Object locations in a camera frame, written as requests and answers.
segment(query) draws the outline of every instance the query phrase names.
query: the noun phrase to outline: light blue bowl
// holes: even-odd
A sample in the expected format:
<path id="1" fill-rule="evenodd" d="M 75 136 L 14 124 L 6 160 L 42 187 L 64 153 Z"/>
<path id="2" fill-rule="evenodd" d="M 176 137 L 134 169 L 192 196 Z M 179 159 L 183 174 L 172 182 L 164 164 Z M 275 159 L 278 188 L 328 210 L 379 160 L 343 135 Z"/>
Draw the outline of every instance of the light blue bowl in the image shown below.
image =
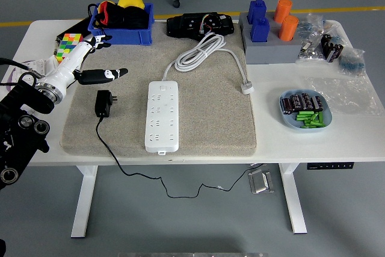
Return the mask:
<path id="1" fill-rule="evenodd" d="M 311 129 L 301 128 L 301 126 L 303 126 L 303 122 L 299 122 L 299 121 L 295 120 L 298 113 L 283 114 L 282 99 L 290 98 L 290 96 L 292 96 L 293 94 L 299 94 L 300 95 L 302 93 L 307 93 L 311 98 L 314 96 L 319 96 L 319 98 L 321 99 L 321 102 L 322 102 L 322 106 L 324 107 L 322 113 L 324 116 L 325 127 L 323 127 L 323 128 L 311 128 Z M 279 107 L 280 107 L 280 110 L 281 110 L 281 113 L 283 116 L 283 120 L 285 121 L 285 123 L 289 127 L 297 129 L 297 130 L 301 130 L 304 132 L 321 131 L 321 130 L 327 128 L 327 126 L 330 125 L 330 123 L 331 123 L 331 111 L 329 109 L 329 106 L 326 103 L 325 98 L 314 90 L 287 90 L 283 94 L 281 94 L 281 96 L 279 98 Z"/>

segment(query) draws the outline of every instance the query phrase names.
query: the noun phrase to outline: yellow floor line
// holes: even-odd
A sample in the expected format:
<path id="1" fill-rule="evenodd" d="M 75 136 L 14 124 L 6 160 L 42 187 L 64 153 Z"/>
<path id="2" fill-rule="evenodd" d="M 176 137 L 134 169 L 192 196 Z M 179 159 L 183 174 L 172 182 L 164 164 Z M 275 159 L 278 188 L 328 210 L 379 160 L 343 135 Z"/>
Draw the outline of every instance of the yellow floor line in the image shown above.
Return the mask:
<path id="1" fill-rule="evenodd" d="M 293 9 L 291 13 L 332 13 L 332 12 L 357 12 L 357 11 L 378 11 L 385 10 L 385 6 L 368 6 L 368 7 L 336 7 L 336 8 L 312 8 L 312 9 Z M 247 11 L 227 11 L 220 12 L 229 16 L 239 16 L 241 12 Z M 155 15 L 155 19 L 168 19 L 181 14 L 159 14 Z M 32 21 L 16 21 L 16 22 L 0 22 L 0 27 L 12 26 L 28 26 Z"/>
<path id="2" fill-rule="evenodd" d="M 337 8 L 312 8 L 312 9 L 292 9 L 291 13 L 332 13 L 332 12 L 355 12 L 355 11 L 377 11 L 385 10 L 385 6 L 369 6 L 369 7 L 337 7 Z M 247 11 L 227 11 L 219 12 L 227 14 L 229 16 L 239 16 L 241 12 Z M 160 14 L 154 16 L 155 19 L 167 19 L 170 17 L 175 17 L 181 14 Z"/>

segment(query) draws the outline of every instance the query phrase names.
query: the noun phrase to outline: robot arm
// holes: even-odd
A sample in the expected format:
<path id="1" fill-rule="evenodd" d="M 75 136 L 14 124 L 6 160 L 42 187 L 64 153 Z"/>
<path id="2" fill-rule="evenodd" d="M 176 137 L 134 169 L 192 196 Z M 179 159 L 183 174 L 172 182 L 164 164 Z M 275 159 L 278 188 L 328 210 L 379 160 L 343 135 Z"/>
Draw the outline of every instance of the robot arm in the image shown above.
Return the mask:
<path id="1" fill-rule="evenodd" d="M 96 36 L 90 41 L 80 42 L 52 73 L 38 81 L 35 88 L 54 104 L 59 104 L 66 97 L 67 87 L 75 80 L 78 80 L 80 84 L 101 84 L 125 75 L 128 73 L 127 69 L 79 71 L 89 53 L 93 53 L 95 49 L 111 46 L 111 44 L 103 42 L 110 38 Z"/>
<path id="2" fill-rule="evenodd" d="M 89 53 L 111 46 L 103 42 L 108 39 L 97 36 L 80 42 L 48 76 L 34 73 L 39 78 L 35 87 L 20 79 L 0 101 L 0 190 L 19 179 L 37 150 L 44 153 L 49 150 L 45 140 L 49 124 L 22 110 L 23 104 L 42 114 L 49 114 L 54 105 L 66 97 L 67 87 L 74 81 L 101 84 L 128 73 L 127 69 L 79 71 Z"/>

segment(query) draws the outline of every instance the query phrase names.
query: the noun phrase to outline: rubik's cube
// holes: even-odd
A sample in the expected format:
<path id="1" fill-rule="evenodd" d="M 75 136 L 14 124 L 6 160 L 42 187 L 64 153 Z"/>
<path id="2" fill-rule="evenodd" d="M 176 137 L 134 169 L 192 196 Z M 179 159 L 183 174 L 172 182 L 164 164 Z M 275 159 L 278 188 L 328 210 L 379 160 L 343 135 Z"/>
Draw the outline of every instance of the rubik's cube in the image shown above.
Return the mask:
<path id="1" fill-rule="evenodd" d="M 62 41 L 60 41 L 58 51 L 56 53 L 56 59 L 61 63 L 75 48 L 75 46 L 83 41 L 83 36 L 80 33 L 67 33 L 64 35 Z"/>

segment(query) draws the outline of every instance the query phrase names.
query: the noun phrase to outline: metal bracket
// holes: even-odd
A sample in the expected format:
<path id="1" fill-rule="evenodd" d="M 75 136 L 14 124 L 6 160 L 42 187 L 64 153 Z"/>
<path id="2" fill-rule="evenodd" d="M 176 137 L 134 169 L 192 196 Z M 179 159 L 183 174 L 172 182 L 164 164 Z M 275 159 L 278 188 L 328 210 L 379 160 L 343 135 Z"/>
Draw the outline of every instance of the metal bracket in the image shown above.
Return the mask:
<path id="1" fill-rule="evenodd" d="M 250 181 L 250 188 L 253 194 L 274 192 L 269 171 L 262 171 L 261 169 L 253 171 L 248 174 L 248 180 Z"/>

